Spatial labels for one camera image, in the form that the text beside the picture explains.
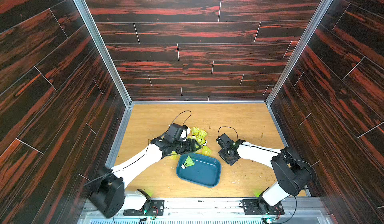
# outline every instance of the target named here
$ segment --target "yellow shuttlecock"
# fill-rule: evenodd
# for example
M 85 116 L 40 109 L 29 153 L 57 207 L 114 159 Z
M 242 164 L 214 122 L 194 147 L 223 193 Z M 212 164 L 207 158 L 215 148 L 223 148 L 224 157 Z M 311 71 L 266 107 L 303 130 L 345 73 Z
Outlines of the yellow shuttlecock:
M 203 144 L 201 154 L 203 154 L 204 156 L 211 156 L 212 151 L 209 149 L 207 144 Z
M 199 131 L 200 131 L 200 128 L 194 126 L 194 127 L 191 127 L 191 134 L 193 136 L 197 136 L 199 134 Z
M 204 139 L 206 136 L 208 135 L 208 133 L 204 130 L 200 130 L 199 131 L 199 134 L 196 136 L 196 141 L 197 143 L 199 143 L 200 145 L 203 145 L 205 144 L 207 141 Z
M 208 135 L 208 133 L 201 129 L 199 131 L 199 135 L 198 136 L 201 137 L 201 138 L 205 138 L 207 135 Z
M 175 152 L 175 151 L 172 151 L 171 153 L 170 153 L 170 159 L 172 159 L 172 160 L 176 160 L 176 158 L 177 158 L 177 153 Z
M 185 169 L 186 167 L 193 166 L 194 164 L 195 163 L 192 160 L 192 158 L 190 156 L 188 156 L 187 159 L 185 160 L 184 164 L 181 164 L 181 168 Z

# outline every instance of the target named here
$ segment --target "shuttlecock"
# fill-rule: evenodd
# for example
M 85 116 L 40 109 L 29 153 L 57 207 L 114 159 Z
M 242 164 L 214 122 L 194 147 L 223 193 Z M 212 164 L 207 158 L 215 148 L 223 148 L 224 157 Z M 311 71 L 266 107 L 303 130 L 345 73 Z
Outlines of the shuttlecock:
M 205 143 L 203 144 L 203 147 L 202 147 L 201 154 L 203 154 L 204 156 L 211 156 L 211 153 L 212 153 L 212 151 L 207 146 L 207 141 L 205 141 Z
M 181 164 L 181 168 L 185 169 L 186 167 L 193 166 L 194 164 L 195 163 L 192 160 L 192 158 L 190 156 L 188 156 L 187 159 L 185 160 L 184 164 Z
M 176 158 L 177 158 L 177 153 L 175 152 L 175 151 L 172 151 L 171 153 L 170 153 L 170 158 L 172 159 L 172 160 L 175 160 Z

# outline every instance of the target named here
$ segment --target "metal grate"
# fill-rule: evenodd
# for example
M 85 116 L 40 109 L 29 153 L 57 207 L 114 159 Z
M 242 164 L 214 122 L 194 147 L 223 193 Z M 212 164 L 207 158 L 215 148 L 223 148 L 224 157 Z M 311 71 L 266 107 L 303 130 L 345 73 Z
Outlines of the metal grate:
M 143 224 L 145 222 L 139 223 L 139 221 L 119 221 L 115 220 L 116 224 Z M 261 218 L 254 218 L 253 220 L 244 220 L 244 221 L 151 221 L 151 224 L 263 224 Z M 105 219 L 94 219 L 90 224 L 114 224 L 114 222 L 106 221 Z

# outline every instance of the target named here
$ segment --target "black cable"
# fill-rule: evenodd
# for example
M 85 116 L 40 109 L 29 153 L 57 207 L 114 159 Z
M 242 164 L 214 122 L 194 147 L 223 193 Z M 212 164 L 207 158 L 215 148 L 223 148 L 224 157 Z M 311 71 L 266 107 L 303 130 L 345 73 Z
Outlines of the black cable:
M 176 120 L 176 118 L 178 118 L 181 114 L 183 114 L 184 112 L 187 112 L 187 111 L 183 111 L 183 112 L 181 112 L 179 115 L 177 115 L 177 116 L 175 117 L 175 119 L 172 121 L 171 125 L 172 125 L 173 122 Z M 192 112 L 191 112 L 191 111 L 189 111 L 189 112 L 190 112 L 190 115 L 189 115 L 188 118 L 183 122 L 183 125 L 182 125 L 182 126 L 184 126 L 184 123 L 190 118 L 190 116 L 192 116 Z
M 140 160 L 143 156 L 145 156 L 145 154 L 147 153 L 147 150 L 149 148 L 149 144 L 147 145 L 147 149 L 145 150 L 144 154 L 139 158 L 137 159 L 136 161 L 132 162 L 131 164 L 129 164 L 128 166 L 132 165 L 133 163 L 137 162 L 138 160 Z
M 87 182 L 87 183 L 85 183 L 84 185 L 83 185 L 83 187 L 85 187 L 86 185 L 88 185 L 89 183 L 92 183 L 92 182 L 94 182 L 94 181 L 96 181 L 96 180 L 98 180 L 98 179 L 100 179 L 100 178 L 103 178 L 103 177 L 106 177 L 106 176 L 108 176 L 108 175 L 110 175 L 110 174 L 113 174 L 113 173 L 115 173 L 115 172 L 118 172 L 119 170 L 117 170 L 117 171 L 114 171 L 114 172 L 111 172 L 111 173 L 107 173 L 107 174 L 104 174 L 104 175 L 102 175 L 102 176 L 99 176 L 99 177 L 97 177 L 97 178 L 95 178 L 95 179 L 93 179 L 93 180 L 90 180 L 89 182 Z
M 232 128 L 232 129 L 236 132 L 237 140 L 239 140 L 239 135 L 237 134 L 237 131 L 236 131 L 233 127 L 230 127 L 230 126 L 221 126 L 221 127 L 219 127 L 219 129 L 218 129 L 218 131 L 217 131 L 217 137 L 219 137 L 218 132 L 220 131 L 220 128 L 222 128 L 222 127 Z
M 297 209 L 297 199 L 296 199 L 295 196 L 293 196 L 293 197 L 295 198 L 295 201 L 296 201 L 295 211 L 293 212 L 293 214 L 291 215 L 291 217 L 290 217 L 288 220 L 283 221 L 283 222 L 280 222 L 280 223 L 275 223 L 275 224 L 283 224 L 283 223 L 286 223 L 287 221 L 289 221 L 289 220 L 293 217 L 293 215 L 295 214 L 296 209 Z
M 256 147 L 256 148 L 259 148 L 261 150 L 264 150 L 264 151 L 270 151 L 270 152 L 273 152 L 273 153 L 277 153 L 277 154 L 280 154 L 276 151 L 271 151 L 271 150 L 268 150 L 268 149 L 264 149 L 264 148 L 261 148 L 261 147 L 258 147 L 258 146 L 250 146 L 250 147 Z

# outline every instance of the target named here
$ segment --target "aluminum frame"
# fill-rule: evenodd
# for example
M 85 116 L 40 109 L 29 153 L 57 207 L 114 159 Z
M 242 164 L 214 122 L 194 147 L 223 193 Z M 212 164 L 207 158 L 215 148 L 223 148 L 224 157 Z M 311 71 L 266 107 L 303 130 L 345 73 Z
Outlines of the aluminum frame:
M 81 18 L 84 21 L 85 26 L 87 27 L 95 45 L 96 48 L 99 50 L 99 53 L 101 55 L 101 58 L 103 59 L 105 66 L 108 69 L 108 72 L 111 74 L 112 80 L 115 83 L 116 87 L 118 88 L 118 91 L 121 95 L 121 98 L 125 104 L 125 106 L 128 108 L 131 106 L 132 99 L 128 94 L 127 89 L 124 87 L 124 84 L 120 78 L 120 75 L 113 64 L 112 58 L 109 55 L 109 52 L 107 50 L 107 47 L 104 44 L 103 39 L 101 38 L 100 32 L 96 27 L 96 23 L 93 20 L 93 17 L 91 15 L 91 12 L 89 11 L 89 8 L 85 2 L 85 0 L 73 0 L 74 4 L 77 7 L 77 10 L 80 13 Z
M 291 57 L 289 58 L 283 72 L 277 80 L 277 83 L 272 89 L 272 92 L 268 95 L 266 99 L 267 106 L 270 106 L 275 99 L 277 93 L 280 91 L 283 86 L 285 80 L 288 78 L 289 73 L 295 66 L 297 60 L 299 59 L 301 53 L 303 52 L 305 46 L 308 44 L 311 39 L 314 31 L 319 25 L 321 19 L 323 18 L 325 12 L 328 10 L 329 6 L 333 0 L 321 0 L 319 6 L 317 6 L 316 11 L 314 12 L 310 22 L 308 23 L 307 28 L 305 29 L 303 35 L 301 36 L 299 43 L 297 44 L 295 50 L 293 51 Z
M 107 168 L 112 168 L 115 165 L 118 153 L 122 144 L 122 139 L 124 138 L 125 131 L 127 130 L 129 119 L 131 118 L 133 105 L 126 107 L 125 112 L 121 118 L 121 123 L 116 133 L 115 140 L 113 141 L 111 150 L 109 151 L 107 161 L 105 166 Z
M 244 210 L 239 207 L 243 199 L 255 199 L 256 197 L 247 198 L 153 198 L 164 200 L 164 214 L 159 216 L 157 220 L 178 220 L 182 219 L 233 219 L 233 218 L 260 218 L 261 215 L 245 216 Z M 326 217 L 328 213 L 320 201 L 320 198 L 296 197 L 297 209 L 295 217 Z M 290 217 L 296 206 L 296 200 L 293 197 L 285 198 L 281 201 L 285 215 L 282 217 Z M 119 211 L 115 218 L 117 220 L 138 219 L 145 216 L 123 216 L 123 211 Z M 94 205 L 87 200 L 80 219 L 105 219 Z
M 255 101 L 133 101 L 132 105 L 150 105 L 150 104 L 222 104 L 222 103 L 265 103 L 262 100 Z

